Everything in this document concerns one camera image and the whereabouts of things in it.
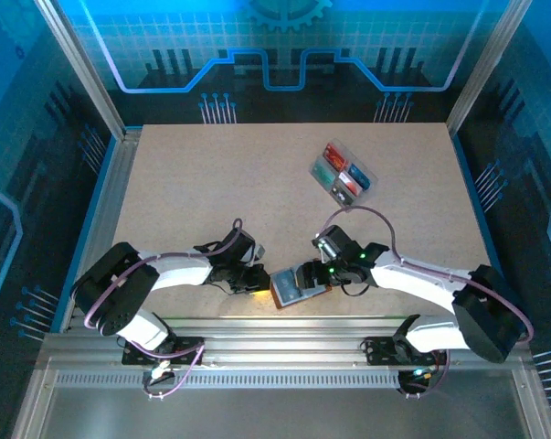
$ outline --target plastic box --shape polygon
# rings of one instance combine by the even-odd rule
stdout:
[[[340,206],[367,201],[378,181],[338,139],[332,139],[312,164],[311,174]]]

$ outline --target gear graphic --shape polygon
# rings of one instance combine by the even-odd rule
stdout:
[[[16,45],[29,45],[41,23],[34,0],[0,0],[0,25]]]
[[[330,6],[331,0],[248,0],[247,16],[270,31],[293,28],[297,32],[316,17],[322,18],[323,9]]]

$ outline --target glass panel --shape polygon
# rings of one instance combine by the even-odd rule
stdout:
[[[506,6],[61,3],[129,125],[443,122]]]
[[[476,185],[486,222],[504,274],[535,322],[533,351],[549,351],[551,0],[532,3],[459,137],[475,180],[494,166],[493,178]],[[491,201],[482,196],[483,181],[493,189],[482,193],[498,191]]]
[[[52,322],[102,161],[97,138],[110,135],[35,3],[0,1],[0,437]]]

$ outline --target wooden work surface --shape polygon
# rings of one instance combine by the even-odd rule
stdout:
[[[310,240],[338,205],[310,175],[338,138],[378,177],[366,205],[397,231],[401,254],[452,268],[488,263],[458,161],[443,123],[146,125],[115,234],[138,250],[182,251],[223,239],[241,217],[266,249],[274,273],[318,256]],[[365,212],[337,223],[363,245],[389,244],[387,227]],[[212,286],[149,295],[163,317],[406,316],[443,314],[408,294],[340,289],[277,310],[270,294],[227,296]]]

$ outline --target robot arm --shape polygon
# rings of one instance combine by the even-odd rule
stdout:
[[[176,336],[160,317],[142,308],[147,295],[170,286],[220,281],[228,282],[233,294],[269,289],[269,275],[262,264],[255,263],[263,253],[263,248],[252,237],[244,230],[237,234],[236,229],[221,242],[162,257],[138,252],[129,243],[120,242],[79,278],[73,297],[89,316],[85,324],[95,327],[102,335],[124,337],[155,354],[171,354],[177,351]],[[123,278],[106,299],[92,309],[115,280],[136,266],[131,275]]]
[[[446,317],[414,315],[403,323],[393,337],[403,363],[432,350],[451,348],[471,349],[484,359],[502,363],[525,331],[519,316],[475,287],[492,289],[521,307],[517,294],[492,267],[481,265],[469,272],[409,259],[404,262],[381,244],[370,243],[363,249],[338,226],[324,230],[313,245],[322,251],[325,262],[300,267],[296,273],[300,288],[367,284],[413,294],[451,313]]]

